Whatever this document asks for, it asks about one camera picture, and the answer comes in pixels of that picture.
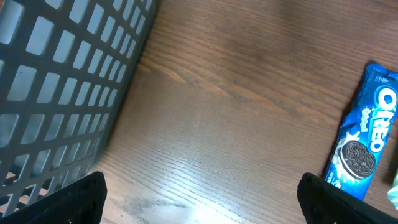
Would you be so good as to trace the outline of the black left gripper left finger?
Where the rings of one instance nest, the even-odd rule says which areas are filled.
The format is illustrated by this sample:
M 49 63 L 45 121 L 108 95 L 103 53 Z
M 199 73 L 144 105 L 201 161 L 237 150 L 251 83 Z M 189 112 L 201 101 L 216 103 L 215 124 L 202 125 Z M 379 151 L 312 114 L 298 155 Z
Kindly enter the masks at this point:
M 100 224 L 107 196 L 104 174 L 90 175 L 1 219 L 2 224 Z

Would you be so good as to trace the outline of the blue Oreo cookie pack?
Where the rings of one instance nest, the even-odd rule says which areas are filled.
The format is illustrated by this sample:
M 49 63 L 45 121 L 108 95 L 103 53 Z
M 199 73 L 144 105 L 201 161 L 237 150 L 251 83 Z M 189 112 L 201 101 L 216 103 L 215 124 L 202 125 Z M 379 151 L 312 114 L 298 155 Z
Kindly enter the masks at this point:
M 363 200 L 397 117 L 397 73 L 370 63 L 338 131 L 324 180 Z

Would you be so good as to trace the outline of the teal wet wipes pack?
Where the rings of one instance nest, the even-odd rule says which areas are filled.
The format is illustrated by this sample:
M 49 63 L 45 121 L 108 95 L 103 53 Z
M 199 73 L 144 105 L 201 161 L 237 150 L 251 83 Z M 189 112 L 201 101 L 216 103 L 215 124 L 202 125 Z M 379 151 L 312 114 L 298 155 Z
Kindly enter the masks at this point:
M 398 173 L 394 177 L 391 189 L 387 193 L 389 201 L 398 209 Z

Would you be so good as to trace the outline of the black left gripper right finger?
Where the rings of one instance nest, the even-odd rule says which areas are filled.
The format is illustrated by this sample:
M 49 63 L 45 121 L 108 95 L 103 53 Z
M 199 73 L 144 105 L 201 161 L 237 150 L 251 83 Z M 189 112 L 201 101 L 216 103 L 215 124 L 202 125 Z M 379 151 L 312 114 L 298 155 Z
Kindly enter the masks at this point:
M 397 224 L 397 219 L 305 173 L 297 188 L 297 198 L 310 224 Z

